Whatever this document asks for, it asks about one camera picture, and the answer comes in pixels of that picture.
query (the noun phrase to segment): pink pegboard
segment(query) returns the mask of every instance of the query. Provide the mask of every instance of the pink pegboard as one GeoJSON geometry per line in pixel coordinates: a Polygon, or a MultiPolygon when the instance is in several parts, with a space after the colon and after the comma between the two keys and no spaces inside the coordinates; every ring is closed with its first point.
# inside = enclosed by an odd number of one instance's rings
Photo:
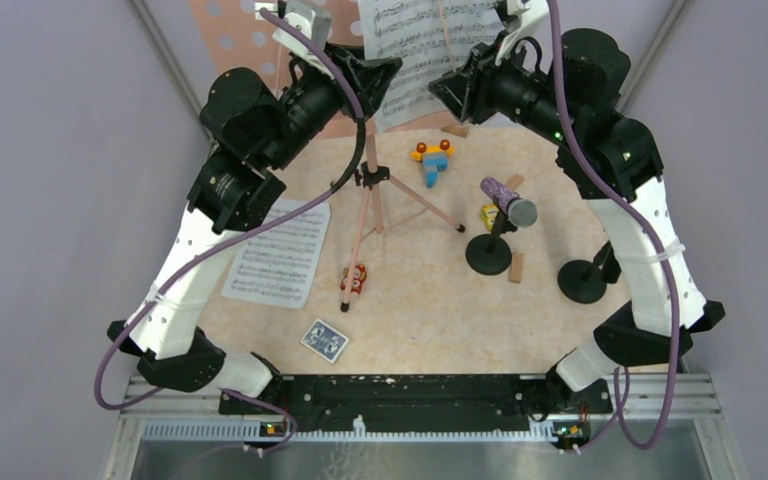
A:
{"type": "MultiPolygon", "coordinates": [[[[311,0],[331,12],[332,43],[362,45],[356,0],[311,0]]],[[[254,0],[188,0],[217,75],[234,67],[256,71],[277,91],[290,83],[287,51],[272,40],[275,27],[254,18],[254,0]]],[[[447,111],[428,115],[390,131],[440,128],[455,124],[447,111]]],[[[354,135],[354,124],[338,114],[317,138],[354,135]]]]}

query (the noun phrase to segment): microphone stand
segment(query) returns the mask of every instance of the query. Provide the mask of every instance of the microphone stand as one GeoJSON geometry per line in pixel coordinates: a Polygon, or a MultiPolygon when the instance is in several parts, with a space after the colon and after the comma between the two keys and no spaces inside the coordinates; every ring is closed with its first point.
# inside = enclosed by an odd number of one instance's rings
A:
{"type": "Polygon", "coordinates": [[[490,233],[478,235],[466,246],[466,263],[482,275],[498,275],[511,265],[511,247],[502,238],[503,233],[515,232],[517,227],[508,220],[507,214],[499,208],[490,233]]]}
{"type": "Polygon", "coordinates": [[[605,295],[608,284],[617,283],[620,264],[614,256],[611,242],[606,243],[587,260],[572,260],[558,272],[558,286],[570,300],[577,303],[596,303],[605,295]]]}

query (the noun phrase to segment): music notes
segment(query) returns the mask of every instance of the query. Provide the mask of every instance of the music notes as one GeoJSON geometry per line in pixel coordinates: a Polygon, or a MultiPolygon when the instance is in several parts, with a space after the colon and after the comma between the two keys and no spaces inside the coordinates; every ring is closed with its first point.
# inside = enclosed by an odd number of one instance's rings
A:
{"type": "Polygon", "coordinates": [[[359,0],[366,58],[399,57],[403,66],[375,115],[383,132],[445,107],[428,93],[428,83],[453,70],[449,45],[460,66],[477,43],[492,43],[502,30],[493,11],[496,0],[359,0]]]}
{"type": "MultiPolygon", "coordinates": [[[[303,204],[279,199],[269,210],[266,221],[303,204]]],[[[323,203],[243,243],[225,279],[222,296],[302,308],[313,285],[330,219],[331,209],[323,203]]]]}

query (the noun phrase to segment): wooden block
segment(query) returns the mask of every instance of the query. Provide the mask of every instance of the wooden block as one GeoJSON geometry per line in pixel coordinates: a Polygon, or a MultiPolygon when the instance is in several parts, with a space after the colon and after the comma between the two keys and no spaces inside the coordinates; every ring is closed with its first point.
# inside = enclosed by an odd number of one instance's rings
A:
{"type": "Polygon", "coordinates": [[[521,253],[514,253],[513,260],[511,260],[511,268],[508,269],[508,281],[511,283],[522,282],[522,262],[524,256],[521,253]]]}
{"type": "Polygon", "coordinates": [[[516,190],[517,187],[522,185],[522,182],[525,181],[525,177],[523,177],[520,174],[516,174],[513,177],[509,178],[507,182],[505,182],[505,186],[508,187],[510,190],[516,190]]]}
{"type": "Polygon", "coordinates": [[[466,138],[466,136],[469,135],[469,125],[449,125],[440,130],[463,138],[466,138]]]}

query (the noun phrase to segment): red toy piece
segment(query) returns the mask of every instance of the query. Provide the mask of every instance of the red toy piece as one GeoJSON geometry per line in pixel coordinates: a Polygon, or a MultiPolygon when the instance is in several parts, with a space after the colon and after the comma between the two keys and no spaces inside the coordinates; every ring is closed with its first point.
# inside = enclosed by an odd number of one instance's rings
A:
{"type": "MultiPolygon", "coordinates": [[[[349,268],[343,269],[343,282],[340,284],[340,290],[346,289],[346,284],[349,282],[349,268]]],[[[355,272],[352,279],[352,293],[357,293],[363,290],[363,282],[366,281],[366,265],[359,263],[355,266],[355,272]]]]}

